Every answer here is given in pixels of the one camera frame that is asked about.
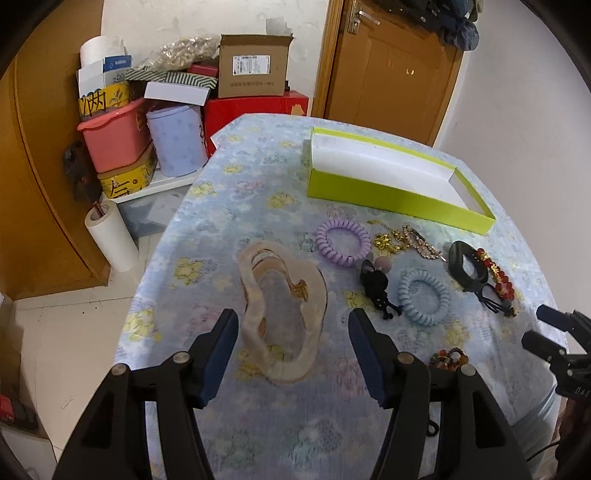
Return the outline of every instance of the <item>blue gripper pad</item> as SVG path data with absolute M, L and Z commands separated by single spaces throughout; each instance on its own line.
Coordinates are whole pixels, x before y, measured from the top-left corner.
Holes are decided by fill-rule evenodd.
M 364 309 L 349 313 L 349 338 L 369 395 L 380 407 L 390 408 L 388 383 L 394 376 L 394 358 L 398 355 L 392 339 L 375 331 Z
M 212 331 L 199 335 L 189 349 L 194 378 L 202 386 L 201 408 L 217 395 L 237 338 L 238 315 L 232 309 L 225 309 Z

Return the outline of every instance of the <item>cardboard box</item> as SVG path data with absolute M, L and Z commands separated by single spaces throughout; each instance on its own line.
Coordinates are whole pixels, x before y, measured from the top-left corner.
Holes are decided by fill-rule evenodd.
M 496 221 L 455 166 L 424 153 L 314 127 L 311 159 L 308 197 L 402 213 L 481 235 Z
M 131 61 L 131 55 L 105 57 L 78 70 L 78 97 L 123 81 Z
M 216 151 L 212 135 L 245 113 L 287 113 L 305 116 L 308 111 L 308 97 L 295 90 L 284 92 L 280 97 L 236 97 L 213 98 L 203 108 L 203 127 L 207 154 Z
M 292 40 L 280 35 L 222 35 L 218 96 L 282 96 Z
M 205 105 L 205 100 L 207 100 L 210 91 L 209 88 L 193 85 L 148 82 L 144 98 L 169 100 L 170 102 L 189 103 L 191 105 Z

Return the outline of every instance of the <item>pink plastic basket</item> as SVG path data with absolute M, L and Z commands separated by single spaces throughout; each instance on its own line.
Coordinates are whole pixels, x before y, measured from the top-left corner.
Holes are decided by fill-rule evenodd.
M 150 143 L 146 122 L 149 106 L 146 99 L 140 98 L 78 125 L 97 173 L 137 161 Z

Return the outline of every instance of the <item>label on box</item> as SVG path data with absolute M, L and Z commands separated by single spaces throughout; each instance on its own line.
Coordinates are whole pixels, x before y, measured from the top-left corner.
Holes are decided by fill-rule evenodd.
M 232 75 L 268 75 L 270 72 L 270 55 L 234 55 Z

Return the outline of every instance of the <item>white wall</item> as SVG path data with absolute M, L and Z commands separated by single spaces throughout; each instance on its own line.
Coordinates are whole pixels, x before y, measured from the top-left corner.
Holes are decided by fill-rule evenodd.
M 591 315 L 591 93 L 519 0 L 486 2 L 476 25 L 480 44 L 439 148 L 499 199 L 559 308 Z
M 105 0 L 103 35 L 118 35 L 135 60 L 153 48 L 195 34 L 265 33 L 265 19 L 283 17 L 294 31 L 287 79 L 310 98 L 328 0 Z

